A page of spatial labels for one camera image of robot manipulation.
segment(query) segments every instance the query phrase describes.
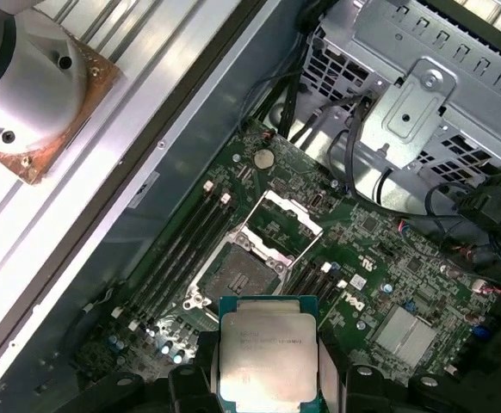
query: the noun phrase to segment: copper plate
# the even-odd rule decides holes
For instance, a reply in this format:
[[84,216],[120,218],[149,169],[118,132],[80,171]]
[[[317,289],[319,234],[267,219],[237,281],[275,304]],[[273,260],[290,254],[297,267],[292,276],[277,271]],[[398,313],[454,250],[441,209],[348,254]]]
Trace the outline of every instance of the copper plate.
[[83,54],[88,71],[86,97],[77,118],[62,135],[38,151],[16,154],[0,152],[0,163],[31,185],[42,180],[53,162],[77,136],[90,115],[96,110],[97,105],[111,90],[120,73],[119,68],[106,58],[81,41],[76,39],[74,41]]

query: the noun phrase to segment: chipset heatsink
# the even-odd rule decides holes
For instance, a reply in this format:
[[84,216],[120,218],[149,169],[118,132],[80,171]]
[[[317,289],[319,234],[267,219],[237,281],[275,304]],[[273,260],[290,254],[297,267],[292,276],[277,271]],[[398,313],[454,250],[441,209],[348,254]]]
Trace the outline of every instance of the chipset heatsink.
[[[225,410],[317,412],[316,318],[300,312],[301,300],[315,298],[226,299],[236,300],[237,310],[220,320],[219,394]],[[220,302],[220,312],[224,307]]]
[[373,336],[373,340],[415,368],[436,337],[436,332],[402,307],[395,305]]

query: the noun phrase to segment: integrated circuit chip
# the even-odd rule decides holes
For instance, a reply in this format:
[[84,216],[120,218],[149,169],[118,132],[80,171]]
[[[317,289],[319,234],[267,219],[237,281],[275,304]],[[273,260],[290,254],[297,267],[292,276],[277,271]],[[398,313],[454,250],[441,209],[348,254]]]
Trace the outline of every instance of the integrated circuit chip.
[[374,334],[374,341],[415,368],[434,341],[436,332],[402,307],[395,305]]
[[224,296],[272,293],[278,284],[279,278],[273,269],[233,245],[218,271],[203,286],[203,291],[212,301],[217,301]]
[[318,393],[316,319],[298,300],[244,304],[221,320],[220,395],[237,413],[298,413]]
[[369,232],[373,232],[377,228],[377,220],[372,217],[367,217],[365,218],[365,221],[363,221],[363,228],[365,228]]
[[412,258],[407,263],[407,269],[409,269],[412,273],[416,273],[422,266],[423,264],[417,258]]

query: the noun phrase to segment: ram slot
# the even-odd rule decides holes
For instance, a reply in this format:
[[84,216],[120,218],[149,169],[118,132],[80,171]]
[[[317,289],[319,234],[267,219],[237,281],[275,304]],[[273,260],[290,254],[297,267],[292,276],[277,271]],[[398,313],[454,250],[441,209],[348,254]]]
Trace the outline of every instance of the ram slot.
[[294,295],[307,295],[313,286],[318,282],[319,274],[315,268],[307,277],[295,288]]
[[309,295],[318,296],[319,292],[325,287],[325,285],[329,284],[329,275],[324,273],[323,271],[319,272],[318,281],[312,286],[309,292],[306,292]]
[[184,243],[180,243],[181,246],[176,250],[176,254],[170,255],[169,259],[166,260],[158,270],[157,281],[154,283],[153,288],[149,290],[149,293],[145,296],[145,300],[139,307],[141,316],[149,314],[149,310],[154,306],[155,300],[164,290],[165,283],[169,282],[169,274],[171,274],[172,268],[175,267],[178,262],[187,260],[187,256],[191,254],[195,244],[201,241],[202,237],[207,232],[210,222],[213,221],[218,214],[220,214],[220,203],[216,199],[214,200],[212,208],[208,209],[206,216],[202,217],[200,222],[197,223],[197,226],[193,228],[189,237],[184,240]]
[[155,308],[152,310],[152,316],[154,318],[161,315],[176,293],[180,291],[183,284],[190,278],[189,275],[193,274],[195,268],[198,267],[198,264],[204,261],[206,253],[213,246],[213,241],[226,231],[231,213],[232,211],[230,208],[223,208],[216,222],[210,225],[210,231],[208,234],[203,237],[199,246],[193,251],[192,256],[187,261],[184,260],[183,262],[179,262],[179,265],[174,268],[173,274],[176,278],[174,279],[173,284],[170,285],[170,288],[166,291],[165,295],[158,300]]
[[331,293],[331,291],[335,288],[335,281],[332,276],[328,275],[326,277],[326,281],[324,285],[318,290],[318,293],[315,294],[318,297],[318,302],[321,303]]
[[163,250],[157,253],[155,262],[151,265],[152,274],[145,277],[139,284],[138,291],[130,298],[130,304],[135,309],[145,302],[150,291],[157,285],[165,266],[170,265],[168,261],[176,259],[180,250],[186,244],[186,238],[195,232],[195,228],[201,224],[203,218],[213,208],[215,200],[209,196],[199,201],[193,206],[188,216],[189,219],[183,223],[183,228],[176,231],[166,242]]
[[315,264],[313,262],[309,262],[297,275],[293,275],[288,282],[288,289],[286,291],[287,295],[295,295],[297,287],[300,283],[305,280],[308,275],[315,269]]

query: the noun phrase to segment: motherboard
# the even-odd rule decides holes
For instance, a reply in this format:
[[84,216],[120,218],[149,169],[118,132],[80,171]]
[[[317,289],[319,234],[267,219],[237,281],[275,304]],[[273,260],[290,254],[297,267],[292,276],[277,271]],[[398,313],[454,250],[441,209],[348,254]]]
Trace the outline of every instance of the motherboard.
[[147,380],[190,363],[223,296],[317,296],[319,331],[406,383],[443,373],[491,304],[432,259],[437,246],[358,205],[344,182],[253,124],[233,137],[72,357],[86,377]]

